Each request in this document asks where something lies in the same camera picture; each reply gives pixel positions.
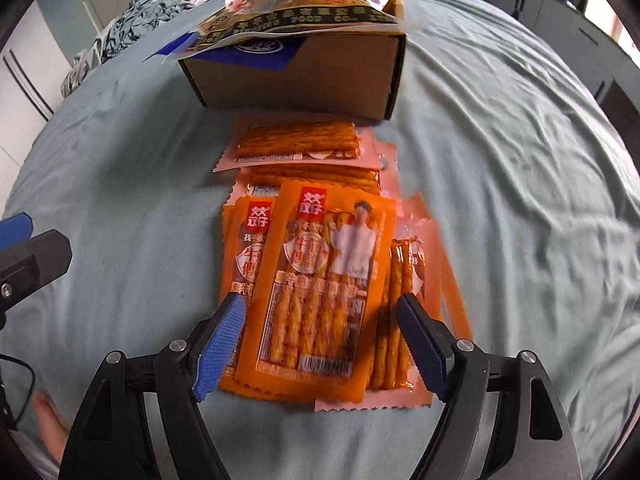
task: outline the black cable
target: black cable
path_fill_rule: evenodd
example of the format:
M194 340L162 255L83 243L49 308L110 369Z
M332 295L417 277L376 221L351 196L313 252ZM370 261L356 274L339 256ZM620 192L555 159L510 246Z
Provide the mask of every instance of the black cable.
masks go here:
M33 368L31 368L27 363L25 363L24 361L21 361L20 359L16 359L15 357L11 357L5 354L0 354L0 359L20 365L24 368L27 368L27 370L31 372L31 386L29 387L29 393L27 394L27 398L24 401L22 408L20 409L20 413L18 413L18 416L15 418L15 423L18 424L18 422L20 422L20 420L22 419L24 412L27 410L27 406L29 405L29 401L31 400L31 396L33 395L33 389L36 386L36 372L34 372Z

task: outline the snack package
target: snack package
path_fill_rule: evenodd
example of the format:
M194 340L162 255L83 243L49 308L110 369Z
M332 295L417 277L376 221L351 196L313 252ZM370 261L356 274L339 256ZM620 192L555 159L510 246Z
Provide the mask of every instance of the snack package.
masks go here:
M379 165L370 128L329 114L273 112L239 116L213 171L292 162L373 170Z
M390 199L282 184L236 380L289 397L362 400L395 220Z
M248 38L316 32L399 34L390 14L395 0L225 0L225 7L198 26L182 57Z
M424 387L394 309L401 294L412 292L430 315L439 310L441 254L436 222L415 218L396 221L364 400L338 403L317 399L316 411L412 408L431 403L433 395Z
M229 292L238 292L244 297L247 310L251 308L255 280L260 270L262 250L269 232L274 202L274 197L246 196L240 198L235 206L226 206L223 209L223 217L227 216L227 220L226 222L223 220L225 254L220 282L220 301ZM258 400L314 401L313 397L305 399L300 396L294 398L274 396L238 383L234 377L243 337L244 331L220 379L220 389Z
M414 218L431 218L431 213L424 202L424 199L417 193L410 198L402 201L404 214ZM468 316L466 314L465 301L462 298L456 275L453 272L447 252L440 242L440 251L442 253L442 302L444 309L438 307L437 312L433 313L427 309L427 313L434 319L441 320L451 330L451 333L457 339L469 339L473 341L474 334L471 330Z

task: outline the bed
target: bed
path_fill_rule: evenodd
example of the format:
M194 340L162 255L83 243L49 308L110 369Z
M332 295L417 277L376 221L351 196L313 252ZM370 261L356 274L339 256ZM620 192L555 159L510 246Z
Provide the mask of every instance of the bed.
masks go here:
M68 274L9 311L0 335L67 422L107 352L156 352L216 307L234 176L210 170L237 112L203 108L176 62L148 57L222 4L97 68L38 136L7 202L5 217L25 211L36 234L71 240ZM537 352L593 478L640 392L638 172L577 77L507 14L481 0L405 5L398 101L376 133L398 144L403 194L421 192L441 223L476 342ZM28 376L2 372L19 404ZM147 403L174 478L154 396ZM225 392L200 407L232 478L305 480L409 478L442 408L314 413ZM22 428L36 436L33 413Z

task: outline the open cardboard box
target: open cardboard box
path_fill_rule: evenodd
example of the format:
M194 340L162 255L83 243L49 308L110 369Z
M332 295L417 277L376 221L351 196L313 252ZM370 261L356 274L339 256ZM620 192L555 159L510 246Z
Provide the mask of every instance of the open cardboard box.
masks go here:
M402 1L394 0L385 12L403 18ZM298 42L286 66L277 70L206 56L182 59L180 65L206 107L391 117L404 61L403 33L315 32Z

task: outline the plastic bag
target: plastic bag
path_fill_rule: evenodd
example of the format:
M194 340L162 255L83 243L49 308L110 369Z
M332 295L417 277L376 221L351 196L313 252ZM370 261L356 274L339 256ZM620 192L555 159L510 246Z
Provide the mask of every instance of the plastic bag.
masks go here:
M399 34L398 19L385 9L393 0L225 0L226 6L198 26L193 55L247 38L359 31Z
M362 400L395 220L390 199L282 185L236 380L288 396Z

